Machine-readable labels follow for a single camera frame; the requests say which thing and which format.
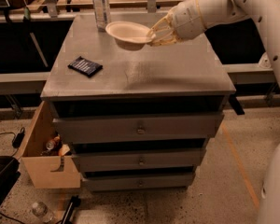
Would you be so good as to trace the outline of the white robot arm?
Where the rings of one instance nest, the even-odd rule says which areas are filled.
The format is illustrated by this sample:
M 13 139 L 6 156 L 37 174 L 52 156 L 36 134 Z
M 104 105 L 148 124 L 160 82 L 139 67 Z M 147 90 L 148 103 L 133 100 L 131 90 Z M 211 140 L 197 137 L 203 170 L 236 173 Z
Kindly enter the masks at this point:
M 148 36 L 153 46 L 170 45 L 246 18 L 258 29 L 280 88 L 280 0 L 186 0 L 157 21 Z M 280 224 L 280 144 L 264 177 L 257 224 Z

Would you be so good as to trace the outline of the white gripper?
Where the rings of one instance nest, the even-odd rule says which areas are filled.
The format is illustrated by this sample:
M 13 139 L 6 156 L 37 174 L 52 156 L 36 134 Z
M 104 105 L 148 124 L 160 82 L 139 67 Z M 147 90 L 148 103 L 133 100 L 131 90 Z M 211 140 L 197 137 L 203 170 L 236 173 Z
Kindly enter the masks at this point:
M 187 0 L 173 7 L 147 32 L 151 46 L 167 46 L 192 40 L 206 30 L 198 0 Z

